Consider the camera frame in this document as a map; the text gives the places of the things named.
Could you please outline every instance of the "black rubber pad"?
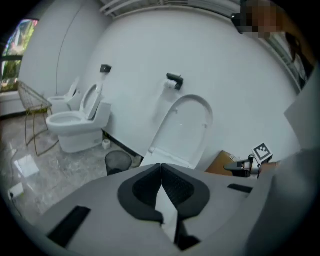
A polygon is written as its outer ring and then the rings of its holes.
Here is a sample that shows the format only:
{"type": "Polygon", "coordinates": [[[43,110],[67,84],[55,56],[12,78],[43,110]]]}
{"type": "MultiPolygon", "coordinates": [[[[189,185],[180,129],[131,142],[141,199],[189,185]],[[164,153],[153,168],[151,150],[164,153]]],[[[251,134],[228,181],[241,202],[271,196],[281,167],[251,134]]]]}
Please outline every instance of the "black rubber pad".
{"type": "Polygon", "coordinates": [[[168,164],[161,165],[161,179],[181,221],[199,215],[210,200],[210,190],[206,184],[168,164]]]}
{"type": "Polygon", "coordinates": [[[76,206],[47,237],[65,248],[90,211],[87,207],[76,206]]]}
{"type": "Polygon", "coordinates": [[[155,210],[161,187],[161,165],[153,165],[124,181],[118,189],[118,200],[127,213],[138,220],[164,222],[161,212],[155,210]]]}

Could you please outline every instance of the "toilet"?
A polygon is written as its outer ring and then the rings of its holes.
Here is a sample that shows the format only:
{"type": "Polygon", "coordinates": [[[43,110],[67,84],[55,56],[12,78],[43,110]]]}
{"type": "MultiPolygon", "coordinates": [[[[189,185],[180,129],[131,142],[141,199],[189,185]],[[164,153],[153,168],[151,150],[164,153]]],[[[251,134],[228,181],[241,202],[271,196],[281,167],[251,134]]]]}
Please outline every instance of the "toilet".
{"type": "Polygon", "coordinates": [[[102,143],[102,128],[107,126],[111,114],[111,104],[101,100],[102,87],[102,82],[97,82],[87,90],[79,111],[60,112],[46,119],[64,152],[75,153],[102,143]]]}
{"type": "Polygon", "coordinates": [[[79,77],[74,80],[69,92],[66,95],[48,98],[48,101],[52,104],[52,114],[79,110],[80,103],[83,97],[82,92],[77,88],[79,80],[79,77]]]}
{"type": "MultiPolygon", "coordinates": [[[[213,112],[203,98],[179,98],[166,114],[140,166],[174,164],[195,169],[212,132],[213,112]]],[[[175,239],[178,212],[161,186],[155,209],[162,213],[161,226],[169,239],[175,239]]]]}

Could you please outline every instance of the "curved white wall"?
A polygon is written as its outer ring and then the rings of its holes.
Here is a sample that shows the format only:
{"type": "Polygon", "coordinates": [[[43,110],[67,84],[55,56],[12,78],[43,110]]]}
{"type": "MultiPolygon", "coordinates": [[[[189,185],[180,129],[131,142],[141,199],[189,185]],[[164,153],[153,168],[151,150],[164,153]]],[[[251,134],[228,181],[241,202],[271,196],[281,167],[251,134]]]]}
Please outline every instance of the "curved white wall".
{"type": "Polygon", "coordinates": [[[101,64],[112,66],[103,88],[112,103],[106,131],[142,156],[170,106],[188,94],[203,97],[213,111],[212,136],[198,168],[206,169],[220,150],[245,158],[261,142],[274,160],[300,149],[284,116],[296,98],[291,81],[265,48],[227,21],[182,11],[119,19],[97,44],[85,84],[101,79],[101,64]],[[181,91],[164,92],[167,73],[182,75],[181,91]]]}
{"type": "Polygon", "coordinates": [[[65,94],[111,23],[100,7],[95,0],[54,1],[35,27],[19,79],[46,98],[65,94]]]}

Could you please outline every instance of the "metal chair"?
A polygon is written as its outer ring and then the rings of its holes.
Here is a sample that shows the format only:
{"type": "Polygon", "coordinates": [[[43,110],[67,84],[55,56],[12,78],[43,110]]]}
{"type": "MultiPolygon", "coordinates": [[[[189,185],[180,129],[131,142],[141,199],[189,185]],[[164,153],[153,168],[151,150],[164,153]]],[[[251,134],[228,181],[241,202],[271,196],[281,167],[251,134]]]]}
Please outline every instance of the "metal chair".
{"type": "Polygon", "coordinates": [[[47,126],[45,114],[48,111],[50,111],[51,114],[52,114],[52,111],[51,111],[51,106],[52,105],[43,96],[41,96],[39,93],[37,93],[35,90],[30,88],[29,86],[27,86],[24,82],[18,81],[17,83],[18,83],[18,92],[19,92],[19,95],[20,95],[20,99],[21,99],[22,105],[24,106],[25,111],[26,111],[26,116],[25,116],[25,144],[26,144],[26,146],[28,146],[30,144],[30,142],[33,140],[34,141],[35,153],[39,157],[39,156],[43,155],[44,153],[48,152],[49,150],[51,150],[59,142],[59,140],[58,140],[55,144],[53,144],[51,147],[49,147],[48,149],[46,149],[45,151],[43,151],[41,153],[38,153],[38,151],[37,151],[36,137],[39,134],[42,134],[42,133],[48,131],[48,126],[47,126]],[[45,126],[46,126],[45,130],[42,130],[42,131],[38,132],[37,134],[36,134],[36,130],[35,130],[36,114],[42,114],[43,115],[44,123],[45,123],[45,126]],[[29,141],[27,141],[27,119],[28,119],[29,115],[33,116],[33,137],[29,141]]]}

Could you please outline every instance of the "white paper on floor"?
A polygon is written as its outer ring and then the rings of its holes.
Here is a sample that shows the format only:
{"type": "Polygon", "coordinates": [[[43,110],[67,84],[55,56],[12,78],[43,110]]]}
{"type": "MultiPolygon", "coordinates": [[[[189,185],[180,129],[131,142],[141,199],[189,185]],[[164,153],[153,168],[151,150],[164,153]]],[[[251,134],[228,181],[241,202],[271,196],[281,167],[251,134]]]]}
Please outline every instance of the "white paper on floor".
{"type": "Polygon", "coordinates": [[[21,175],[25,178],[39,172],[39,168],[37,167],[33,157],[30,154],[24,156],[19,160],[14,161],[14,164],[21,173],[21,175]]]}

